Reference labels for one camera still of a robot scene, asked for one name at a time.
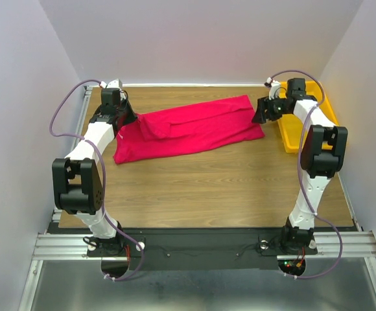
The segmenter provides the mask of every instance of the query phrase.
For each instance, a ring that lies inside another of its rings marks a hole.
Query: screw
[[[261,240],[260,248],[263,249],[263,250],[268,249],[268,242],[266,240]]]
[[[309,243],[309,248],[315,249],[316,248],[316,242],[315,240],[311,240],[311,243]]]

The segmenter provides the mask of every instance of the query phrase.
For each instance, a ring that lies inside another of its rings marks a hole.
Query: cable
[[[90,237],[88,237],[88,236],[85,236],[85,237],[83,238],[83,242],[86,243],[86,244],[89,245],[89,246],[92,246],[92,247],[94,247],[94,248],[97,248],[97,243],[96,243],[96,242],[92,242],[92,241],[90,241]]]
[[[303,251],[303,256],[302,256],[302,259],[300,260],[299,264],[302,265],[303,261],[305,260],[305,248],[302,248],[302,251]]]
[[[129,103],[129,95],[128,95],[128,92],[126,92],[124,89],[121,90],[121,93],[125,94],[126,95],[126,103],[124,105],[124,108],[121,109],[121,106],[122,104],[119,106],[119,110],[120,111],[124,111],[127,107],[128,107],[128,103]]]
[[[130,248],[129,245],[126,245],[126,258],[128,259],[128,263],[130,263]]]
[[[102,213],[103,213],[103,216],[104,218],[106,219],[106,221],[109,223],[109,225],[111,227],[113,227],[121,236],[127,238],[129,241],[131,241],[132,243],[134,243],[137,247],[139,247],[139,249],[141,250],[141,261],[139,262],[139,264],[137,265],[136,269],[130,273],[129,275],[127,275],[126,277],[120,277],[120,278],[115,278],[115,277],[110,277],[110,275],[108,274],[104,274],[104,278],[105,279],[109,279],[109,280],[112,280],[113,282],[115,281],[125,281],[125,280],[128,280],[129,278],[131,278],[133,275],[135,275],[135,273],[137,273],[141,267],[142,267],[142,264],[145,260],[145,251],[143,250],[143,248],[141,247],[141,245],[134,239],[132,238],[131,236],[127,235],[126,233],[124,233],[123,231],[121,231],[110,219],[109,217],[106,215],[106,208],[104,206],[104,199],[105,199],[105,193],[106,193],[106,166],[104,165],[104,161],[103,161],[103,157],[102,157],[102,154],[100,152],[100,150],[97,148],[97,146],[92,142],[92,141],[89,141],[87,139],[84,138],[84,136],[81,136],[81,135],[77,135],[77,134],[73,134],[73,133],[54,133],[53,132],[53,124],[54,124],[54,121],[58,115],[58,113],[60,112],[62,106],[65,104],[65,102],[67,101],[67,99],[71,96],[71,94],[73,94],[73,92],[80,86],[82,86],[83,84],[86,84],[86,83],[89,83],[89,82],[95,82],[95,83],[98,83],[98,85],[101,85],[102,82],[99,81],[99,80],[94,80],[94,79],[89,79],[89,80],[84,80],[84,81],[81,81],[80,83],[76,84],[75,86],[73,86],[73,88],[70,90],[70,92],[68,92],[68,94],[64,97],[64,99],[61,101],[60,105],[58,105],[56,111],[54,112],[54,115],[53,117],[51,118],[51,121],[50,121],[50,125],[49,125],[49,131],[50,131],[50,134],[54,137],[73,137],[73,138],[77,138],[77,139],[80,139],[82,141],[85,141],[87,142],[88,144],[90,144],[95,153],[97,154],[97,157],[99,157],[99,161],[100,161],[100,165],[102,167],[102,176],[103,176],[103,182],[102,182],[102,199],[103,199],[103,203],[102,203]]]
[[[302,129],[302,133],[300,135],[299,151],[298,151],[298,179],[299,179],[300,189],[302,190],[303,197],[305,198],[305,201],[306,201],[309,209],[312,211],[313,215],[315,216],[315,218],[319,219],[322,222],[327,223],[333,229],[333,231],[336,232],[336,235],[338,236],[338,239],[339,239],[339,254],[338,254],[334,264],[329,269],[326,269],[324,272],[321,272],[321,273],[315,274],[315,275],[310,275],[310,276],[307,276],[307,277],[306,276],[297,277],[296,275],[294,276],[297,279],[314,279],[314,278],[317,278],[317,277],[322,277],[322,276],[328,274],[329,272],[331,272],[333,269],[336,268],[336,266],[338,265],[338,263],[339,263],[339,261],[342,257],[342,251],[343,251],[343,248],[344,248],[344,243],[342,241],[342,237],[341,237],[341,234],[340,234],[338,228],[334,224],[332,224],[332,222],[330,222],[329,220],[319,216],[318,213],[315,212],[312,204],[310,203],[309,198],[307,196],[307,193],[305,191],[305,187],[303,186],[303,178],[302,178],[302,172],[301,172],[301,167],[300,167],[300,159],[301,159],[301,154],[302,154],[303,140],[305,138],[305,129],[306,129],[306,127],[307,127],[307,125],[308,125],[308,123],[311,119],[312,112],[325,101],[325,90],[323,89],[321,83],[317,79],[315,79],[309,73],[306,73],[305,71],[301,71],[301,70],[297,70],[297,69],[289,69],[289,70],[280,71],[280,72],[272,75],[270,77],[270,79],[273,80],[276,76],[281,75],[283,73],[301,73],[305,76],[308,76],[318,85],[318,87],[320,88],[321,94],[322,94],[322,99],[315,106],[313,106],[311,108],[311,110],[309,110],[309,112],[308,112],[308,114],[305,118],[305,121],[303,122],[303,129]]]
[[[280,96],[280,90],[281,90],[281,89],[284,89],[285,92],[287,92],[287,89],[286,89],[285,87],[281,86],[281,87],[279,87],[279,88],[276,90],[276,95],[277,95],[277,96]]]
[[[299,257],[300,257],[300,250],[298,251],[298,256],[296,257],[296,259],[293,260],[293,263],[295,263],[296,261],[299,261]]]

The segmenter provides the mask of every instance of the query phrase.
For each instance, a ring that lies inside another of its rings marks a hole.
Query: black wire
[[[298,257],[295,260],[293,260],[293,263],[295,263],[296,261],[298,261],[299,257],[300,257],[300,250],[298,251]]]
[[[93,246],[94,248],[97,248],[97,243],[96,242],[92,242],[90,240],[90,237],[88,237],[88,236],[85,236],[83,238],[83,242],[86,243],[87,245],[90,245],[90,246]]]
[[[281,89],[284,89],[285,92],[287,92],[287,89],[286,89],[285,87],[281,86],[281,87],[279,87],[279,88],[276,90],[276,93],[277,93],[278,96],[280,95],[280,90],[281,90]]]
[[[126,92],[124,89],[121,89],[121,93],[124,93],[126,95],[126,105],[124,106],[123,109],[120,109],[121,107],[119,107],[119,109],[121,111],[124,111],[127,107],[128,107],[128,103],[129,103],[129,94],[128,92]]]
[[[249,245],[247,245],[247,246],[244,246],[244,247],[238,252],[238,254],[239,254],[238,256],[241,257],[242,254],[244,254],[244,252],[245,252],[246,250],[248,250],[248,249],[253,249],[253,248],[257,249],[257,246],[258,246],[258,243],[253,243],[253,244],[249,244]]]
[[[295,253],[290,253],[290,250],[292,250],[292,251],[299,251],[300,250],[300,248],[298,248],[298,249],[291,249],[291,248],[285,249],[283,247],[283,245],[280,243],[279,239],[280,239],[279,235],[274,236],[273,238],[271,238],[269,240],[269,242],[267,242],[268,249],[261,249],[261,246],[264,245],[264,244],[260,241],[260,238],[259,238],[259,242],[256,244],[256,249],[255,249],[256,252],[258,252],[263,257],[272,257],[273,255],[264,255],[263,254],[264,251],[267,251],[269,249],[278,248],[285,255],[295,255]]]

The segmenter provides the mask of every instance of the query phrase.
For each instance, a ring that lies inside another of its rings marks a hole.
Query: wooden table
[[[133,109],[147,113],[247,94],[255,106],[262,87],[134,87]],[[93,89],[82,133],[96,107]],[[283,148],[276,122],[266,137],[199,154],[116,165],[116,142],[104,151],[106,208],[124,227],[274,227],[285,224],[299,192],[296,154]],[[318,212],[336,225],[353,225],[338,176],[325,190]],[[63,212],[60,227],[85,227]]]

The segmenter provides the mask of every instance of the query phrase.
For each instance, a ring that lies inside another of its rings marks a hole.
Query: metal floor
[[[308,259],[305,275],[334,259]],[[32,310],[266,311],[376,310],[363,258],[342,259],[329,275],[295,281],[280,271],[142,271],[137,278],[104,280],[97,260],[45,261]]]

